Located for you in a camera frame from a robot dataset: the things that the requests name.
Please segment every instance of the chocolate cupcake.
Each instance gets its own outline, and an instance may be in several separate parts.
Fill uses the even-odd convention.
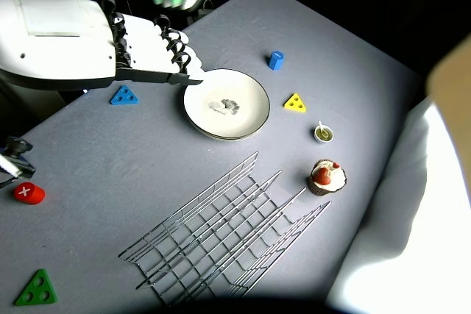
[[[332,160],[319,160],[308,178],[309,190],[318,196],[336,193],[347,184],[345,171]]]

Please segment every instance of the green triangular block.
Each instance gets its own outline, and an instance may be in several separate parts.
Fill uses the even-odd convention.
[[[29,281],[15,305],[50,304],[57,301],[51,280],[43,268]]]

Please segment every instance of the wire rack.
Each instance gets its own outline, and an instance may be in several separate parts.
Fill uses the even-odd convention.
[[[248,157],[119,257],[136,264],[163,305],[217,296],[243,296],[330,206],[322,204],[296,221],[266,193],[276,174],[252,177],[258,152]]]

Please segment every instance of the red cylindrical block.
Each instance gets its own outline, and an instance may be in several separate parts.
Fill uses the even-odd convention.
[[[46,192],[37,185],[26,182],[21,183],[15,189],[15,199],[35,205],[43,201]]]

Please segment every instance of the blue triangular block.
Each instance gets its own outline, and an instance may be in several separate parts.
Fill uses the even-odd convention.
[[[139,103],[138,98],[126,85],[122,85],[116,95],[111,99],[111,104],[136,104]]]

